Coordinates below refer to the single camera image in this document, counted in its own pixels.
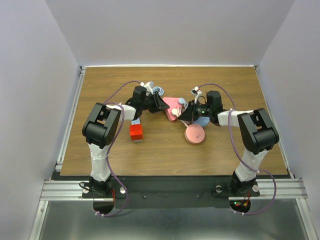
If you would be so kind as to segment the pink triangular power strip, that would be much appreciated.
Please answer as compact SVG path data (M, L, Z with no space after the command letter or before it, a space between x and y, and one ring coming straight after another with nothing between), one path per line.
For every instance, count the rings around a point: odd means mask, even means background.
M166 116L170 122L177 119L177 116L172 114L173 109L182 108L186 103L185 99L182 97L164 97L163 101L169 105L169 109L165 110Z

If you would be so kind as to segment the blue round socket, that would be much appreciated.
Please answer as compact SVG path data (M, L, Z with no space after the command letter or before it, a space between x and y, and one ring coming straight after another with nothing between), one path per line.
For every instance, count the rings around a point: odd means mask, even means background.
M193 121L192 123L193 124L198 124L200 125L201 127L205 127L209 124L210 122L210 118L209 117L206 117L206 116L200 116L197 120Z

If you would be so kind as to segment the pink round socket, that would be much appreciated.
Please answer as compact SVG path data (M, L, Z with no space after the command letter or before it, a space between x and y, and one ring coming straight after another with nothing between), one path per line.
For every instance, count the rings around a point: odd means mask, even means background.
M190 124L184 131L184 137L190 144L200 144L205 139L205 130L199 124Z

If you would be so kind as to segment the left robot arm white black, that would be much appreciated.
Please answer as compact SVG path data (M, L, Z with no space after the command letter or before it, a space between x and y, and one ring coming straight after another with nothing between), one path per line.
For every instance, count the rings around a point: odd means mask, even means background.
M158 92L144 86L136 86L132 97L125 103L97 102L82 128L91 158L89 182L79 186L84 194L93 193L106 197L113 193L111 180L114 178L125 189L112 170L109 155L111 148L124 125L124 121L137 120L143 111L154 114L169 109L169 105Z

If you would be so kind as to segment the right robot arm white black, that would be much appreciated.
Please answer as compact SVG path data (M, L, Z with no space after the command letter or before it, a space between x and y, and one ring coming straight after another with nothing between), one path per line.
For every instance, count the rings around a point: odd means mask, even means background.
M231 176L230 189L233 194L242 195L255 185L256 176L261 172L260 165L267 153L279 142L279 133L264 108L248 111L226 110L219 91L208 91L204 103L199 102L201 94L197 94L196 90L192 90L192 93L194 100L188 102L177 119L192 126L200 117L207 117L216 126L228 127L232 148L240 161ZM232 127L240 130L244 145L242 156L236 148Z

